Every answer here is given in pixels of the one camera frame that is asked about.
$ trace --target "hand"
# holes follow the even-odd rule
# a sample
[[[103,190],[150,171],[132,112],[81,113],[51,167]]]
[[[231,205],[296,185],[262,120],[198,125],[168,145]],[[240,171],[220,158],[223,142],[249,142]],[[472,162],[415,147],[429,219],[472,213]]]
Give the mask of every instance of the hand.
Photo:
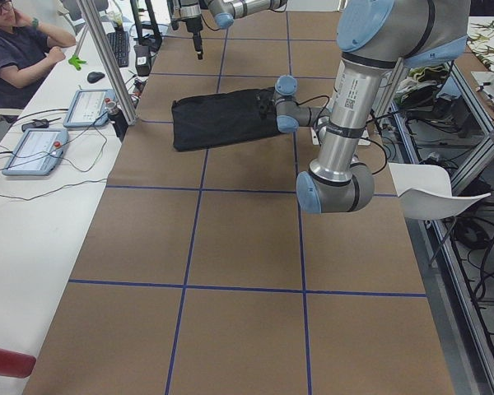
[[[17,10],[14,8],[15,11],[15,27],[24,27],[24,26],[31,26],[31,23],[33,23],[33,17],[25,14],[24,12]]]
[[[60,47],[53,47],[52,49],[49,50],[48,53],[48,59],[51,60],[53,64],[57,64],[61,60],[64,60],[66,58],[66,55],[64,52],[61,50]]]

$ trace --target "gray t-shirt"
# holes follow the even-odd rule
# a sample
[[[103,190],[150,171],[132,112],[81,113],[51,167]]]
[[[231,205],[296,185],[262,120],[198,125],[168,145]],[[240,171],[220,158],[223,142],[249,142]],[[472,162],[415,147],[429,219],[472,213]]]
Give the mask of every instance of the gray t-shirt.
[[[0,30],[0,69],[16,65],[33,66],[49,52],[48,36],[32,27],[14,27],[13,33]],[[0,78],[0,108],[23,109],[39,89],[44,78],[21,89]]]

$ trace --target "blue tape grid line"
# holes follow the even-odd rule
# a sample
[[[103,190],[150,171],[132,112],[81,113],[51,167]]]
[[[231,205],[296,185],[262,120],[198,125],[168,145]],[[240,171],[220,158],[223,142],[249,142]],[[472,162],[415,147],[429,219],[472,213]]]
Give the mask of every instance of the blue tape grid line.
[[[226,47],[227,47],[227,38],[228,38],[228,35],[229,35],[229,31],[227,31],[226,32],[226,35],[225,35],[225,44],[223,45],[223,53],[221,54],[220,73],[223,70],[223,63],[225,61],[225,51],[226,51]],[[220,90],[220,83],[221,83],[221,76],[218,77],[216,93]],[[175,335],[174,335],[174,341],[173,341],[173,344],[172,344],[172,353],[170,355],[170,365],[169,365],[168,377],[167,377],[166,385],[165,385],[165,395],[169,395],[170,386],[171,386],[171,383],[172,383],[172,374],[174,372],[174,367],[175,367],[175,356],[176,356],[177,344],[178,344],[178,340],[179,340],[179,331],[181,329],[181,319],[183,317],[184,298],[185,298],[185,295],[186,295],[186,291],[188,289],[187,285],[189,283],[190,264],[192,262],[192,254],[193,254],[193,248],[194,248],[194,241],[196,239],[196,229],[198,228],[199,210],[201,208],[201,199],[202,199],[202,196],[203,196],[203,185],[205,184],[205,173],[207,171],[208,152],[209,152],[209,150],[207,149],[205,151],[205,161],[203,162],[203,171],[202,171],[202,174],[201,174],[201,181],[200,181],[200,184],[199,184],[198,204],[196,206],[196,213],[195,213],[195,216],[194,216],[194,223],[193,223],[193,228],[192,228],[192,235],[190,237],[189,256],[187,257],[187,267],[186,267],[185,274],[184,274],[183,289],[181,291],[181,301],[179,302],[178,319],[177,319],[177,323],[175,325]]]
[[[273,78],[277,80],[280,76],[264,76],[258,74],[194,74],[190,72],[151,72],[154,76],[177,76],[177,77],[241,77],[241,78]],[[312,76],[303,76],[297,77],[300,79],[309,79],[309,80],[328,80],[334,81],[335,77],[312,77]]]
[[[273,191],[261,189],[221,189],[221,188],[188,188],[188,187],[161,187],[161,186],[142,186],[142,185],[106,185],[110,189],[150,189],[162,191],[183,191],[183,192],[219,192],[219,193],[280,193],[284,195],[295,195],[296,191]],[[375,198],[396,198],[394,193],[374,193]]]
[[[225,43],[223,48],[223,53],[221,56],[221,66],[220,74],[217,81],[217,92],[220,90],[221,79],[223,77],[260,77],[260,76],[224,76],[223,67],[225,62],[225,53],[227,46],[228,31],[225,37]],[[288,66],[289,73],[292,74],[292,61],[291,61],[291,40],[289,38],[289,18],[287,15],[287,48],[288,48]],[[179,74],[181,76],[189,76],[189,74]],[[146,121],[147,123],[166,123],[172,124],[171,121]],[[296,135],[293,136],[293,153],[295,160],[295,174],[298,175],[298,148]],[[219,189],[219,188],[204,188],[205,174],[207,170],[209,150],[206,150],[205,160],[203,162],[203,171],[200,180],[199,188],[175,188],[175,187],[157,187],[157,186],[122,186],[122,185],[107,185],[107,188],[129,188],[129,189],[155,189],[155,190],[170,190],[170,191],[190,191],[198,192],[198,202],[195,210],[193,229],[191,234],[189,254],[187,257],[187,263],[184,274],[183,284],[166,284],[166,283],[153,283],[153,282],[131,282],[131,281],[97,281],[97,280],[82,280],[82,279],[70,279],[70,283],[76,284],[90,284],[90,285],[102,285],[102,286],[138,286],[138,287],[155,287],[163,289],[179,289],[181,290],[181,298],[179,302],[178,317],[175,327],[174,341],[172,344],[172,351],[170,354],[170,363],[168,376],[165,384],[165,395],[169,395],[170,387],[172,384],[172,376],[175,369],[175,357],[177,353],[177,346],[179,341],[179,333],[181,329],[183,312],[184,312],[184,301],[187,290],[216,290],[216,291],[242,291],[242,292],[264,292],[264,293],[284,293],[284,294],[302,294],[302,304],[303,304],[303,314],[304,314],[304,337],[305,337],[305,358],[306,358],[306,378],[308,386],[308,395],[313,394],[313,383],[312,383],[312,373],[311,373],[311,360],[310,360],[310,329],[309,329],[309,313],[308,313],[308,295],[350,295],[350,296],[374,296],[374,297],[394,297],[394,298],[426,298],[425,294],[420,293],[396,293],[396,292],[360,292],[360,291],[349,291],[349,290],[308,290],[307,289],[307,279],[305,272],[305,251],[304,251],[304,238],[303,238],[303,225],[302,225],[302,214],[300,205],[296,203],[296,214],[298,219],[299,228],[299,243],[300,243],[300,257],[301,257],[301,290],[294,289],[278,289],[278,288],[261,288],[261,287],[240,287],[240,286],[205,286],[205,285],[190,285],[189,284],[189,273],[193,256],[193,247],[195,241],[196,230],[198,228],[198,218],[201,207],[201,201],[203,197],[203,192],[219,192],[219,193],[284,193],[284,194],[296,194],[295,191],[263,191],[263,190],[247,190],[247,189]],[[396,197],[392,194],[381,194],[377,193],[375,196],[382,198]]]
[[[229,41],[287,41],[287,42],[313,42],[313,43],[337,43],[337,40],[335,39],[291,39],[289,38],[289,25],[287,25],[287,39],[275,39],[275,38],[264,38],[264,37],[258,37],[258,38],[248,38],[248,37],[237,37],[237,38],[232,38],[228,37],[227,39]],[[182,39],[182,40],[191,40],[191,37],[182,37],[180,35],[167,35],[165,36],[166,39],[171,38],[171,39]],[[205,40],[224,40],[223,37],[205,37]]]
[[[287,24],[287,60],[289,62],[289,75],[293,75],[291,60],[291,36],[289,33],[289,14],[286,13]],[[296,133],[293,133],[293,155],[295,157],[295,176],[298,175],[298,142]],[[307,309],[307,280],[305,277],[305,252],[304,252],[304,232],[302,226],[302,212],[300,204],[296,201],[296,215],[298,219],[298,242],[300,245],[300,263],[302,275],[302,308],[304,310],[304,344],[305,344],[305,375],[307,378],[307,393],[313,394],[313,376],[311,373],[311,353],[310,353],[310,325]]]
[[[144,288],[171,288],[178,290],[220,290],[231,292],[260,292],[265,294],[307,294],[307,295],[339,295],[339,296],[374,296],[384,298],[423,298],[424,293],[417,292],[373,292],[358,290],[293,290],[291,288],[262,288],[255,286],[205,286],[198,284],[168,284],[155,282],[132,282],[132,281],[107,281],[107,280],[84,280],[71,278],[72,284],[84,284],[92,286],[134,286]]]

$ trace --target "red object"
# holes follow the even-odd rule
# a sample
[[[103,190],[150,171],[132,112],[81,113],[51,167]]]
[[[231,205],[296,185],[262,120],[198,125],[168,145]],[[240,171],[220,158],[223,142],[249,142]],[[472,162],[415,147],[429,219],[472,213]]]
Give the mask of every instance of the red object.
[[[0,376],[23,379],[31,374],[36,358],[0,348]]]

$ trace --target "white desk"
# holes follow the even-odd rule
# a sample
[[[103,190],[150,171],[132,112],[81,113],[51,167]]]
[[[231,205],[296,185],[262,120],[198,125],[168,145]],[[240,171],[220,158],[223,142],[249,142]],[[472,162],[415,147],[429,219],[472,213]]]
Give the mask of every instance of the white desk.
[[[80,57],[88,64],[80,72],[68,64],[75,47],[66,49],[67,59],[57,64],[23,114],[44,109],[67,108],[79,86],[110,87],[108,77],[89,84],[90,71],[104,71],[91,37],[85,39]],[[127,81],[132,73],[121,70]],[[57,118],[47,113],[34,118]],[[11,128],[1,145],[12,150],[21,138],[21,122]],[[51,126],[62,127],[60,122]],[[0,172],[0,194],[31,198],[65,184],[107,177],[119,153],[120,141],[110,124],[100,128],[107,142],[91,171],[81,173],[63,161],[48,176],[36,179],[6,177]],[[70,131],[70,139],[80,130]],[[72,141],[64,155],[75,166],[87,169],[105,139],[89,130]],[[8,156],[0,156],[0,169]],[[37,356],[54,312],[77,259],[105,182],[66,188],[30,202],[0,197],[0,347]],[[0,395],[19,395],[27,379],[0,377]]]

